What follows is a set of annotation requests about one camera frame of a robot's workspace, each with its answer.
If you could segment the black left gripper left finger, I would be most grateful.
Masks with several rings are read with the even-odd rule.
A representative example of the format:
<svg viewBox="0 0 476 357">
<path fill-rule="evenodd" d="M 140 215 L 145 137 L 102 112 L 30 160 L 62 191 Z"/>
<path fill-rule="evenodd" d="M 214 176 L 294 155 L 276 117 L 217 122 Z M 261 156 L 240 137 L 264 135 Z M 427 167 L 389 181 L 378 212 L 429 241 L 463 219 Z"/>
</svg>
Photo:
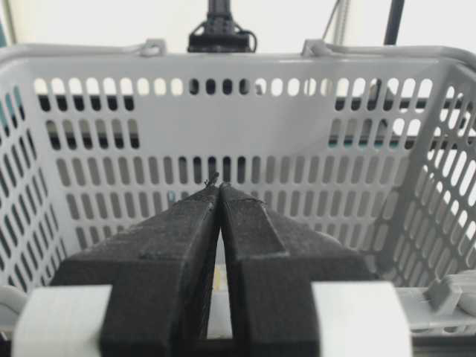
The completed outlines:
<svg viewBox="0 0 476 357">
<path fill-rule="evenodd" d="M 111 286 L 103 356 L 176 356 L 208 331 L 219 189 L 171 208 L 63 260 L 52 286 Z"/>
</svg>

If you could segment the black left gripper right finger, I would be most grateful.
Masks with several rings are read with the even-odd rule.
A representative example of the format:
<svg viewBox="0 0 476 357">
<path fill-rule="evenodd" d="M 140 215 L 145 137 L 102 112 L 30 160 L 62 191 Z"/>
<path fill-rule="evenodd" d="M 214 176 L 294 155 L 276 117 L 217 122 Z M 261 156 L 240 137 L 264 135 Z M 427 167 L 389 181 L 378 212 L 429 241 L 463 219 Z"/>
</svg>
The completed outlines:
<svg viewBox="0 0 476 357">
<path fill-rule="evenodd" d="M 219 188 L 233 339 L 244 356 L 318 356 L 314 282 L 376 279 L 365 259 L 230 184 Z"/>
</svg>

